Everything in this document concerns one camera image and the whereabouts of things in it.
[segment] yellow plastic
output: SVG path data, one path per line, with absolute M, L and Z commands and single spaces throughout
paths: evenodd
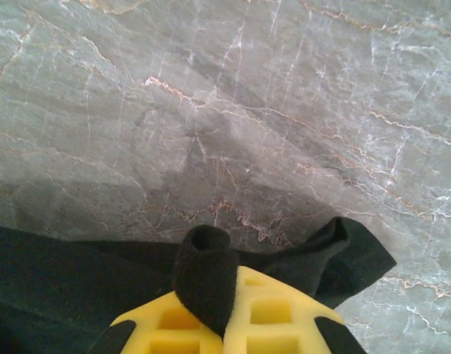
M 122 354 L 331 354 L 314 322 L 318 316 L 344 323 L 293 287 L 241 266 L 223 345 L 174 292 L 124 313 L 112 325 L 137 323 Z

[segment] square hole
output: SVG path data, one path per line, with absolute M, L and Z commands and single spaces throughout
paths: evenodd
M 252 303 L 252 313 L 249 320 L 252 325 L 291 322 L 291 304 L 286 299 L 257 299 Z
M 151 341 L 150 354 L 200 354 L 200 341 Z
M 247 354 L 302 354 L 294 336 L 249 337 Z
M 168 308 L 159 320 L 160 330 L 198 330 L 201 322 L 185 308 Z
M 263 282 L 256 278 L 247 277 L 247 278 L 245 278 L 245 285 L 259 286 L 259 285 L 263 285 Z

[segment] gray marble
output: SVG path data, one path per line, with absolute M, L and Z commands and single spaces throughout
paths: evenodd
M 237 247 L 363 222 L 369 353 L 451 353 L 451 1 L 0 0 L 0 226 Z

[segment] marble floor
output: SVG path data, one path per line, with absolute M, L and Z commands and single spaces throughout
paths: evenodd
M 0 226 L 300 242 L 398 265 L 338 310 L 369 353 L 451 353 L 451 1 L 0 0 Z

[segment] yellow foam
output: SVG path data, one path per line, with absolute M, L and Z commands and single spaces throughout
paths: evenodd
M 174 292 L 124 313 L 112 325 L 137 324 L 122 354 L 331 354 L 314 322 L 318 316 L 343 324 L 335 311 L 311 297 L 241 266 L 223 344 Z

